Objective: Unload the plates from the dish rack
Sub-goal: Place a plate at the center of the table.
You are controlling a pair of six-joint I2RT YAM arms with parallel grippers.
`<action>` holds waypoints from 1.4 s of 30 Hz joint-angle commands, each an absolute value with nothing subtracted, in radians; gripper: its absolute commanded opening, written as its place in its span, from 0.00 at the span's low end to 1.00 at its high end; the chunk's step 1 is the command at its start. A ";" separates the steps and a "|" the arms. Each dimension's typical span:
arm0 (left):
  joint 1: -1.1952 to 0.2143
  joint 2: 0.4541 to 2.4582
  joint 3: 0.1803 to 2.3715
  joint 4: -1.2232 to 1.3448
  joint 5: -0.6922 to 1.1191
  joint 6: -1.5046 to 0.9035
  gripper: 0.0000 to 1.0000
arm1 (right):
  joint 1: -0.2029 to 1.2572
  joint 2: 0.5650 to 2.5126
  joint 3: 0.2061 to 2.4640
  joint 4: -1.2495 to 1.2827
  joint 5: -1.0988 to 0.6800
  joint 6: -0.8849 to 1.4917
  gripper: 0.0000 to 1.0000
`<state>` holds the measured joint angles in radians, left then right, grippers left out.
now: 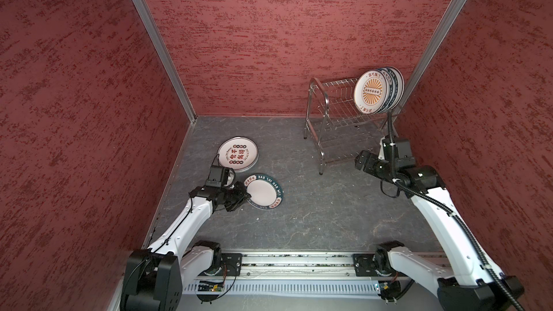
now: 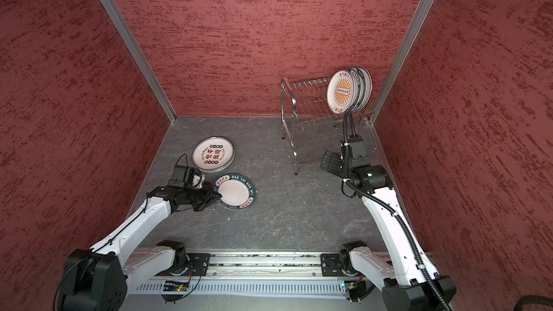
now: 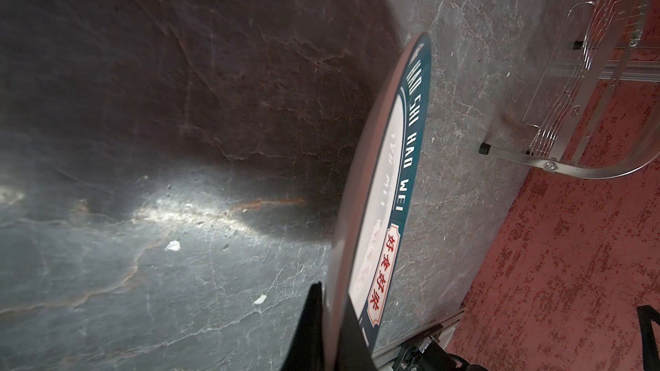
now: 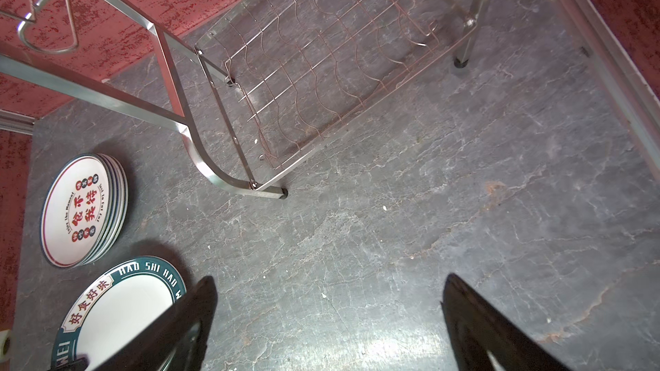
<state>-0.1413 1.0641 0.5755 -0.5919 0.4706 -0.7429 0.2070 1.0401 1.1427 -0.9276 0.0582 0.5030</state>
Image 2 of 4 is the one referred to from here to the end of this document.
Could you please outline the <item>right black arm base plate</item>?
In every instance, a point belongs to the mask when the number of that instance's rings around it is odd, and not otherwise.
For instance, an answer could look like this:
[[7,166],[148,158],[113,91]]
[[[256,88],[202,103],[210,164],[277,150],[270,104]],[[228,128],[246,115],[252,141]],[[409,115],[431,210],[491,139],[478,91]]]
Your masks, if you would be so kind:
[[320,259],[323,276],[361,276],[351,265],[351,253],[349,251],[341,251],[340,253],[321,253]]

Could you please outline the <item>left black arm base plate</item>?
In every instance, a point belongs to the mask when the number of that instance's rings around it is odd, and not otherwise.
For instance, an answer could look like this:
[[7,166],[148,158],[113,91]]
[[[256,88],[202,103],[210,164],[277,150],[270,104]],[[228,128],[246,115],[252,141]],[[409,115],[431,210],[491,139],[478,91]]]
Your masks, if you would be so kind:
[[187,261],[184,266],[177,268],[171,267],[161,275],[164,276],[206,276],[209,268],[210,253],[188,253]]

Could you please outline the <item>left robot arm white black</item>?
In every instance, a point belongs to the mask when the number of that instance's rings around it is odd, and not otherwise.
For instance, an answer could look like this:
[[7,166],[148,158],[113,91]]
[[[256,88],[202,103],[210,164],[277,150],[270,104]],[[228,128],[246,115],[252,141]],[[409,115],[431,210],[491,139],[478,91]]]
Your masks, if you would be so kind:
[[144,203],[107,237],[67,259],[53,298],[54,310],[119,310],[126,297],[160,272],[191,279],[193,265],[184,243],[163,240],[134,261],[130,260],[145,237],[172,213],[203,211],[221,199],[205,182],[200,188],[157,187]]

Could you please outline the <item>patterned plate green rim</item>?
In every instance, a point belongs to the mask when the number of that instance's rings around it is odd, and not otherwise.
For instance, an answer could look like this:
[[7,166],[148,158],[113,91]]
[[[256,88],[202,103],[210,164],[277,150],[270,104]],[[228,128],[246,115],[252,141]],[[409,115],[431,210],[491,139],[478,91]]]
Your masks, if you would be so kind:
[[257,190],[253,183],[240,174],[226,174],[215,182],[215,191],[221,198],[217,203],[229,210],[243,210],[256,199]]

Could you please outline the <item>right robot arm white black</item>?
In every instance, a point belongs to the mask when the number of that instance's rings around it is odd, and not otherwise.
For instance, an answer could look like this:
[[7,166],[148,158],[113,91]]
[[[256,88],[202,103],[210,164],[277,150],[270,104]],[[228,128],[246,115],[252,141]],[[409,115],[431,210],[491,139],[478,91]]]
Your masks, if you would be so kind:
[[441,275],[423,252],[401,209],[391,178],[383,166],[354,165],[345,155],[326,151],[322,170],[340,177],[352,197],[369,210],[390,256],[390,263],[367,246],[345,248],[345,268],[364,275],[380,290],[388,310],[450,310],[457,288]]

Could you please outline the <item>chrome wire dish rack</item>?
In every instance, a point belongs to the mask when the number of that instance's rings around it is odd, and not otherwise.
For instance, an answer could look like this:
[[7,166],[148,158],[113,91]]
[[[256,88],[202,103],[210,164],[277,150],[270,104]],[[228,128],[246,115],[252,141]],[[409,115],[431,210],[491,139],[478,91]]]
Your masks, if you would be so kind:
[[292,171],[318,160],[318,151],[342,138],[343,116],[329,108],[327,90],[330,79],[280,81],[281,138],[291,149]]

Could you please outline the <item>patterned plate dark rim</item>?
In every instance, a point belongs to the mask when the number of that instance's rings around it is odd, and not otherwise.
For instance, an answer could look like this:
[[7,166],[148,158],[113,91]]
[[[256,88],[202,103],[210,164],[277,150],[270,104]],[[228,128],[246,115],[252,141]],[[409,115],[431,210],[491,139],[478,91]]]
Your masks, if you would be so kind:
[[357,98],[356,102],[352,107],[353,112],[359,111],[362,103],[364,102],[365,93],[367,90],[366,78],[364,74],[358,68],[349,69],[350,74],[357,81]]

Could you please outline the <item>plate orange sunburst pattern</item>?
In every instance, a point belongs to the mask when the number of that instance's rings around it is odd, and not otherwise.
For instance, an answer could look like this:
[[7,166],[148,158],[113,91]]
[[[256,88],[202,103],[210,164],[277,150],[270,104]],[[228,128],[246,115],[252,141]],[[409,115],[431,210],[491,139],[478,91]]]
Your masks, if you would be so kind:
[[330,78],[326,101],[329,109],[335,115],[341,115],[348,109],[353,109],[358,95],[359,82],[350,70],[338,70]]

